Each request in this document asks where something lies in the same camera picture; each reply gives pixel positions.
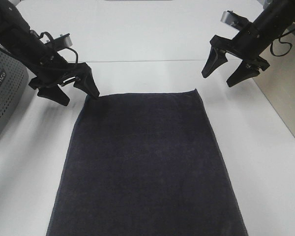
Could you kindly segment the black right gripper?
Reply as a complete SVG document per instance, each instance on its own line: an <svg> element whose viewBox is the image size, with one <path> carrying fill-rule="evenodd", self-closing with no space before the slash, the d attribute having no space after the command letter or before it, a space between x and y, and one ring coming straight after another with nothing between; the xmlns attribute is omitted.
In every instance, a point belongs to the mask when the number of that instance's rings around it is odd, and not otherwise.
<svg viewBox="0 0 295 236"><path fill-rule="evenodd" d="M204 78L207 78L215 69L228 61L226 53L242 59L239 67L226 81L228 87L258 76L259 68L263 71L269 68L269 63L260 57L260 54L270 44L270 38L257 30L252 23L240 30L233 39L215 35L210 40L210 44L209 56L202 69Z"/></svg>

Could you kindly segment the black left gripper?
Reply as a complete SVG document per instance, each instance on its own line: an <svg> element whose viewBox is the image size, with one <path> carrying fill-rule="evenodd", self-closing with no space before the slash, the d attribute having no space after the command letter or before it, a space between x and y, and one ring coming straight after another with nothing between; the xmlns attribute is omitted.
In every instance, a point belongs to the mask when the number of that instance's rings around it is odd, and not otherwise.
<svg viewBox="0 0 295 236"><path fill-rule="evenodd" d="M67 106L69 97L57 86L69 84L66 80L71 78L73 87L85 92L93 99L97 99L100 92L94 82L91 68L85 63L67 63L65 60L52 60L45 65L34 64L30 69L36 75L29 86L32 89L40 89L37 96L52 100L63 106Z"/></svg>

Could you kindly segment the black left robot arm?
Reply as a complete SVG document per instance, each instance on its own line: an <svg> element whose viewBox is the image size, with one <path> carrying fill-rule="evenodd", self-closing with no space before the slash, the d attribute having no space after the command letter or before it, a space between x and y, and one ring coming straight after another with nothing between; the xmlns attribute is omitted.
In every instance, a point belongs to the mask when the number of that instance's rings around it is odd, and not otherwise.
<svg viewBox="0 0 295 236"><path fill-rule="evenodd" d="M0 51L18 60L36 75L29 86L38 90L38 96L67 106L70 99L61 87L72 83L77 89L97 99L91 68L79 63L69 63L59 51L72 45L70 35L53 38L49 32L37 34L24 20L19 10L8 0L0 0Z"/></svg>

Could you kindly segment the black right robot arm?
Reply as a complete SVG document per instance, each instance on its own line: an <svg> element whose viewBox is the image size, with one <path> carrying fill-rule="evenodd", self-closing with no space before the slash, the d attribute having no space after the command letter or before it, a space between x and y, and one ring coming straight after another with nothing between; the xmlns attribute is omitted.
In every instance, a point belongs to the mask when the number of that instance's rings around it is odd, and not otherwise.
<svg viewBox="0 0 295 236"><path fill-rule="evenodd" d="M237 29L238 33L233 39L215 35L210 40L211 49L202 76L208 77L226 63L226 54L229 53L242 60L227 79L227 85L232 87L269 68L269 63L260 54L295 22L295 0L270 1L253 22L232 11L225 11L221 21Z"/></svg>

